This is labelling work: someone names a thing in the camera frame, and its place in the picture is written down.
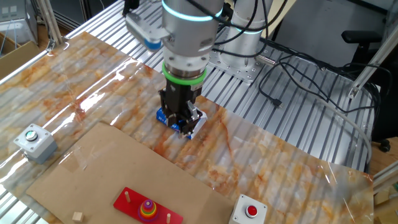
metal grating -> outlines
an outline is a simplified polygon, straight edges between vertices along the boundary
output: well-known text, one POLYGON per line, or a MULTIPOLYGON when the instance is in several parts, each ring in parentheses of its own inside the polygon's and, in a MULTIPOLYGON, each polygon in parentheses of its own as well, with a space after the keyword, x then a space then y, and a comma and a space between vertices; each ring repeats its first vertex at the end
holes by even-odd
MULTIPOLYGON (((154 54, 148 52, 127 31, 121 15, 122 9, 123 1, 120 0, 68 34, 67 37, 72 38, 81 32, 89 32, 161 72, 162 50, 154 54)), ((161 26, 162 7, 159 2, 146 1, 141 4, 136 13, 150 24, 161 26)), ((277 60, 284 54, 267 47, 264 55, 277 60)), ((336 74, 321 71, 314 64, 299 58, 291 58, 290 63, 313 78, 326 92, 330 92, 331 98, 342 108, 352 109, 371 104, 371 97, 365 91, 361 91, 353 101, 349 101, 346 94, 351 81, 338 77, 333 85, 336 74)), ((257 89, 259 80, 269 69, 270 67, 264 67, 256 81, 249 84, 209 65, 210 73, 205 79, 202 95, 315 157, 364 170, 367 150, 358 132, 341 118, 334 116, 331 111, 320 106, 308 93, 299 90, 280 70, 274 70, 267 77, 262 89, 270 96, 280 99, 285 105, 284 109, 275 108, 259 93, 257 89)), ((296 73, 293 75, 311 90, 317 91, 301 76, 296 73)), ((348 118, 355 120, 355 123, 370 137, 374 111, 357 111, 348 114, 348 118)), ((44 224, 47 222, 0 186, 0 224, 2 223, 44 224)))

marble pattern surface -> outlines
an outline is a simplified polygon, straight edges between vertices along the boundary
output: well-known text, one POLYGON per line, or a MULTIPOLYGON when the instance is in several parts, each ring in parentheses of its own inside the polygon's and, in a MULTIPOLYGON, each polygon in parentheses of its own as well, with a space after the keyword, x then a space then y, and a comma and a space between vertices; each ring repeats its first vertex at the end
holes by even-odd
POLYGON ((312 157, 204 97, 208 121, 193 140, 155 118, 165 78, 82 33, 0 86, 0 183, 49 223, 60 223, 25 194, 97 122, 132 138, 231 200, 269 206, 266 223, 372 223, 373 178, 312 157), (12 140, 30 123, 52 132, 58 149, 43 165, 12 140))

emergency stop button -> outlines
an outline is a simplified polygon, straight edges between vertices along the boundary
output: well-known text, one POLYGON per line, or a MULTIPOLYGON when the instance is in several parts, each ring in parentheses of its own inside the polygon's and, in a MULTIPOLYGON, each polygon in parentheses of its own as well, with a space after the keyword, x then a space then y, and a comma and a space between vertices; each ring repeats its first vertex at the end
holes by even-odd
POLYGON ((246 208, 246 215, 249 218, 254 218, 257 215, 257 209, 255 208, 255 206, 250 205, 246 208))

wooden peg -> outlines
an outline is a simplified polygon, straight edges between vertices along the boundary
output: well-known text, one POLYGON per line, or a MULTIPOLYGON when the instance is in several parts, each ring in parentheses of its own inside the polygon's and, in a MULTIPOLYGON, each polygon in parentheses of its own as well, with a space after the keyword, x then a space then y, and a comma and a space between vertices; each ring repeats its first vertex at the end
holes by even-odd
POLYGON ((130 200, 129 192, 124 192, 124 194, 125 194, 125 196, 126 196, 127 202, 130 203, 131 200, 130 200))
POLYGON ((167 214, 166 224, 170 224, 171 214, 167 214))

cardboard box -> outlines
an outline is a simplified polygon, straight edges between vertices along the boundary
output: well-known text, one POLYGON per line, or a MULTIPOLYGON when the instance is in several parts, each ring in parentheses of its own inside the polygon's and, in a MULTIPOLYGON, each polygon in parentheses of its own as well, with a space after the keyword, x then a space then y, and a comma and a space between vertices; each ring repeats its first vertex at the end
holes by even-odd
MULTIPOLYGON (((4 38, 4 34, 0 33, 0 46, 4 38)), ((6 37, 6 41, 2 49, 3 57, 0 57, 0 80, 21 67, 39 53, 39 48, 32 41, 23 46, 17 44, 17 49, 15 49, 15 42, 6 37)))
POLYGON ((86 224, 141 224, 113 207, 125 187, 181 215, 183 224, 227 224, 234 208, 228 198, 103 123, 88 131, 26 193, 64 224, 75 223, 75 212, 84 214, 86 224))

